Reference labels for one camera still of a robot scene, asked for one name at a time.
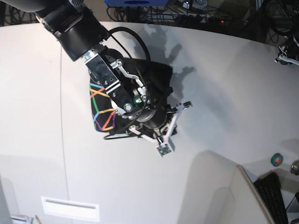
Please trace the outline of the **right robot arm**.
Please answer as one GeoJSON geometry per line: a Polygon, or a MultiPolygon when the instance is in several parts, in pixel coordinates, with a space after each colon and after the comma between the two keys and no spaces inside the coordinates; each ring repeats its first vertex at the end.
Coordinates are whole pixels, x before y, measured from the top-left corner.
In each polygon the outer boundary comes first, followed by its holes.
{"type": "Polygon", "coordinates": [[[71,60],[85,58],[95,129],[108,137],[126,134],[159,138],[175,128],[176,109],[167,99],[173,69],[151,60],[138,34],[125,27],[107,30],[81,0],[8,0],[36,19],[59,41],[71,60]],[[102,44],[114,33],[131,34],[145,59],[124,57],[102,44]]]}

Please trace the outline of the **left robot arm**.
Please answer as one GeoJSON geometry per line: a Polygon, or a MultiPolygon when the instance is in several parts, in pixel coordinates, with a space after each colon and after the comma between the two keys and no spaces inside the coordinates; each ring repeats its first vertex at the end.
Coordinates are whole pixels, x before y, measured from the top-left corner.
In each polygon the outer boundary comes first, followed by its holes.
{"type": "Polygon", "coordinates": [[[286,57],[299,60],[299,34],[295,33],[286,37],[283,44],[280,45],[280,51],[286,57]]]}

